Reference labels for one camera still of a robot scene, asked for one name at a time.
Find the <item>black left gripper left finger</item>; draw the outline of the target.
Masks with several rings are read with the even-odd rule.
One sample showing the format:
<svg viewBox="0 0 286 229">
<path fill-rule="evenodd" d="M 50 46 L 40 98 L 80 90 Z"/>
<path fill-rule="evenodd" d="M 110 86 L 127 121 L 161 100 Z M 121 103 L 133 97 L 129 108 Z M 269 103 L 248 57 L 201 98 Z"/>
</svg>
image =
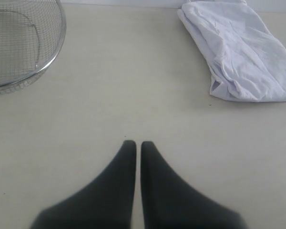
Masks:
<svg viewBox="0 0 286 229">
<path fill-rule="evenodd" d="M 33 229 L 129 229 L 136 178 L 136 143 L 125 140 L 91 183 L 43 210 Z"/>
</svg>

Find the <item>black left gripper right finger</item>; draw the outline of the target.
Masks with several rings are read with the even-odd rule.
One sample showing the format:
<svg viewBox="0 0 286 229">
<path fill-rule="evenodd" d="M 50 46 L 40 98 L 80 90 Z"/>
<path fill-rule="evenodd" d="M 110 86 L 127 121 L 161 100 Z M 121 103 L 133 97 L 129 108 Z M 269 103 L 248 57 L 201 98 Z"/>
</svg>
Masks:
<svg viewBox="0 0 286 229">
<path fill-rule="evenodd" d="M 199 193 L 152 141 L 141 145 L 141 196 L 147 229 L 246 229 L 241 215 Z"/>
</svg>

